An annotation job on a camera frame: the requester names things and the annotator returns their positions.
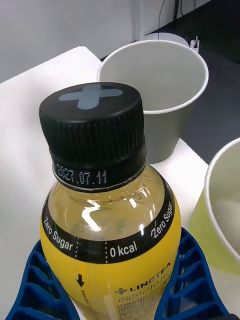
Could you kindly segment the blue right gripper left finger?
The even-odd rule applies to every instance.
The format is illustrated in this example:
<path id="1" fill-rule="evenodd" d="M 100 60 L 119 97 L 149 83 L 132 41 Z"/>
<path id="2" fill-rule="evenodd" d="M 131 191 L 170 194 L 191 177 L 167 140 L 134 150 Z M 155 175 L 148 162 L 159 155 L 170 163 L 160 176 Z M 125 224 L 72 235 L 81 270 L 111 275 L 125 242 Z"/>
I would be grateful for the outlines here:
<path id="1" fill-rule="evenodd" d="M 80 316 L 44 256 L 41 242 L 31 251 L 7 320 L 79 320 Z"/>

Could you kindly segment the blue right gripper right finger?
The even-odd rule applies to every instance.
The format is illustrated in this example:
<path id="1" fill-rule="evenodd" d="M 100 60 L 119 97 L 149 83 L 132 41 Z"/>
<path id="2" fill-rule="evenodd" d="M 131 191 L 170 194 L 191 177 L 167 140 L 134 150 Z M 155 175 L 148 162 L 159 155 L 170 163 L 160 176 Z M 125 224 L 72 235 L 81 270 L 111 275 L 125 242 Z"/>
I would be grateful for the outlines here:
<path id="1" fill-rule="evenodd" d="M 183 228 L 173 272 L 154 318 L 210 320 L 228 314 L 214 286 L 203 251 Z"/>

